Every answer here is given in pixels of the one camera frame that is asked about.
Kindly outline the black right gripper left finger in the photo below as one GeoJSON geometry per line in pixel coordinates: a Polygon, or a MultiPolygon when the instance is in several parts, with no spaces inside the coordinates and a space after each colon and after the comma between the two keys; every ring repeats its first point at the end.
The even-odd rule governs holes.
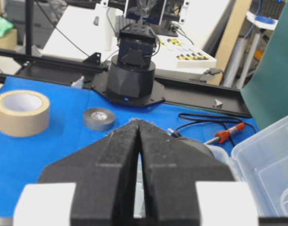
{"type": "Polygon", "coordinates": [[[121,226],[133,218],[139,122],[44,168],[38,183],[75,182],[72,226],[121,226]]]}

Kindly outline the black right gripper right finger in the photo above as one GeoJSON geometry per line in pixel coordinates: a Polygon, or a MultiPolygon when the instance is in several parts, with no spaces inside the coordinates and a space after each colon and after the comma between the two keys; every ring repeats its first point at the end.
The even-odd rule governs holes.
{"type": "Polygon", "coordinates": [[[141,139],[146,218],[156,226],[197,226],[197,181],[234,181],[229,167],[146,121],[141,139]]]}

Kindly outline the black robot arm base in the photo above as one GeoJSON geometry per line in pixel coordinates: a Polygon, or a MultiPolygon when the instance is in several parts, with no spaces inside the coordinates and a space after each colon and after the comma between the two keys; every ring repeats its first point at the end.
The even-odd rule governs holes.
{"type": "Polygon", "coordinates": [[[119,52],[112,57],[107,91],[122,98],[140,99],[152,94],[156,35],[148,24],[130,23],[120,29],[119,52]]]}

